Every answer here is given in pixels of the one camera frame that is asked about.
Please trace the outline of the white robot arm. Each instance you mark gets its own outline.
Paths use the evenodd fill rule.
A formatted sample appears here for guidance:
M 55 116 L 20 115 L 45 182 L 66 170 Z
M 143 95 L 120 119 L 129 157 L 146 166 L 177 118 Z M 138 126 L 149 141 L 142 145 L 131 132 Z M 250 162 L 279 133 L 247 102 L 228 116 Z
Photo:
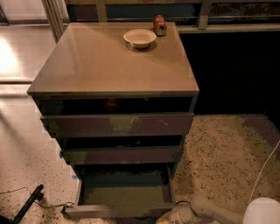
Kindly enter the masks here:
M 194 194 L 189 204 L 175 206 L 156 224 L 211 224 L 213 221 L 220 224 L 280 224 L 280 203 L 265 197 L 254 199 L 245 214 L 240 215 Z

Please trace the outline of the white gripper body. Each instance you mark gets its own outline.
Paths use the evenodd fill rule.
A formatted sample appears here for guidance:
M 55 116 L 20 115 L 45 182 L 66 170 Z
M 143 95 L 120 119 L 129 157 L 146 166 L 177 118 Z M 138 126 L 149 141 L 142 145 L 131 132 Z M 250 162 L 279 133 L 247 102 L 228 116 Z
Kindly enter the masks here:
M 156 224 L 189 224 L 194 217 L 189 205 L 177 205 L 157 219 Z

